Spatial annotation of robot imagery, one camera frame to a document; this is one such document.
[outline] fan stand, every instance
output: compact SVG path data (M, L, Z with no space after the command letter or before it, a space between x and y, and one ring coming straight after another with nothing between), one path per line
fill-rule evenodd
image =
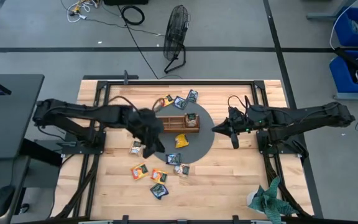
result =
M184 66L186 64L186 47L183 44L181 44L180 47L183 49L183 63L181 65L178 65L178 66L174 67L174 68L168 69L169 66L171 66L171 64L175 60L179 59L178 57L175 57L174 59L171 60L171 62L167 65L167 67L165 67L165 69L164 69L165 74L168 74L168 72L171 72L171 71L173 71L173 70L175 70L177 68L180 68L180 67L182 67L182 66Z

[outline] wooden caddy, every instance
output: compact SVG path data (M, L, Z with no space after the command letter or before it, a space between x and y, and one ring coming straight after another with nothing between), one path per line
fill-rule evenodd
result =
M186 115L181 116L157 116L162 120L164 133L198 133L200 131L200 118L196 115L196 126L188 127Z

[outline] black circular mat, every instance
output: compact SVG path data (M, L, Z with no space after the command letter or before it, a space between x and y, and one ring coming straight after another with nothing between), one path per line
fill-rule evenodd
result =
M212 146L215 134L211 128L214 123L208 112L200 105L189 102L184 110L174 107L173 104L162 108L157 116L184 115L185 113L196 113L200 117L199 133L186 133L188 146L175 148L175 137L182 133L162 133L160 140L165 147L165 153L154 153L159 159L166 162L166 154L180 153L182 163L189 164L201 159Z

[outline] computer mouse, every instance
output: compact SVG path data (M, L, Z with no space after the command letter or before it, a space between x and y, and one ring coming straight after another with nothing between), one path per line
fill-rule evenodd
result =
M8 211L14 193L15 187L11 185L0 188L0 217Z

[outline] black desk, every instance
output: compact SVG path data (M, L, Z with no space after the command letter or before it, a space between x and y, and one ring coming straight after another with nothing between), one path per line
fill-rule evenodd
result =
M10 183L15 187L9 210L0 217L0 223L11 222L22 202L26 175L36 175L33 170L28 172L31 159L57 168L62 163L58 153L24 138L43 80L43 75L0 75L0 84L12 91L9 96L0 96L0 188Z
M43 80L43 75L0 75L0 84L12 91L0 96L0 159L18 155Z

